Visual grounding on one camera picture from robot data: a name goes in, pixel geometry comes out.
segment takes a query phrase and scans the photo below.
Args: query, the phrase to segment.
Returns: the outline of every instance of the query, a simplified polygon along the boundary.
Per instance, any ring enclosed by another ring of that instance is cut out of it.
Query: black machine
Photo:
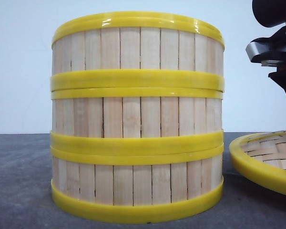
[[[265,27],[286,24],[286,0],[253,0],[252,10],[256,20]],[[268,38],[251,41],[246,52],[251,62],[276,67],[269,77],[286,92],[286,25]]]

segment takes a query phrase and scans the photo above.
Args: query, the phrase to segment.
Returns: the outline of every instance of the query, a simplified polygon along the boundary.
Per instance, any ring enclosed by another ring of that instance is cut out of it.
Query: gray countertop
[[[230,163],[230,142],[245,134],[225,133],[224,194],[217,205],[185,219],[137,225],[97,222],[60,210],[51,199],[49,135],[0,135],[0,229],[286,229],[286,196],[247,180]]]

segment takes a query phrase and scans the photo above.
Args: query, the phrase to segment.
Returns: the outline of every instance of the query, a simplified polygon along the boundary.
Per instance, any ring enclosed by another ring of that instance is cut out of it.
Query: yellow ring
[[[189,217],[211,208],[222,196],[223,182],[222,178],[216,188],[193,199],[147,206],[113,206],[91,203],[61,193],[52,180],[51,187],[54,203],[62,210],[76,216],[111,223],[157,223]]]
[[[167,155],[146,155],[146,156],[109,156],[109,155],[95,155],[93,150],[91,154],[80,154],[76,152],[60,151],[51,146],[51,154],[54,157],[86,164],[96,165],[115,165],[115,166],[126,166],[126,165],[161,165],[161,164],[172,164],[181,163],[187,161],[202,160],[210,157],[219,155],[224,150],[224,144],[218,147],[194,151],[188,153],[179,154],[167,154]]]
[[[147,11],[99,13],[68,21],[56,30],[52,43],[72,33],[110,27],[156,27],[193,32],[213,38],[225,47],[220,31],[204,21],[177,14]]]
[[[263,137],[257,137],[260,133],[239,137],[230,144],[230,152],[232,164],[239,173],[265,188],[286,195],[286,170],[267,165],[251,158],[240,147],[242,143],[248,141],[280,134],[286,134],[286,132],[275,133]]]
[[[173,87],[88,88],[61,90],[51,93],[51,99],[146,96],[200,97],[223,99],[223,93],[215,90]]]
[[[224,78],[212,73],[153,69],[86,70],[60,73],[51,77],[52,92],[118,87],[177,87],[223,92]]]
[[[221,146],[222,143],[222,130],[208,134],[143,138],[78,137],[51,132],[51,146],[53,148],[83,155],[173,155],[211,149]]]
[[[79,163],[154,165],[201,160],[221,154],[223,132],[150,138],[89,138],[51,132],[51,154]]]

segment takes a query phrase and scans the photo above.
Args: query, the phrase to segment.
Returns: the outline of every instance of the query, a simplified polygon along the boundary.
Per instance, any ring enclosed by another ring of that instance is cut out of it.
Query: bamboo steamer
[[[230,152],[242,175],[286,195],[286,130],[239,137],[231,142]]]
[[[168,13],[95,14],[59,27],[52,50],[59,207],[144,223],[216,204],[224,47],[215,27]]]

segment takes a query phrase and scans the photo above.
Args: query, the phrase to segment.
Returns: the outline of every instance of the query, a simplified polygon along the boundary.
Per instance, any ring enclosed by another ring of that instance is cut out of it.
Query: white background
[[[223,128],[286,129],[286,95],[250,63],[245,47],[281,26],[264,28],[250,0],[0,0],[0,134],[51,129],[51,39],[64,22],[99,12],[148,10],[182,14],[217,27],[225,39]]]

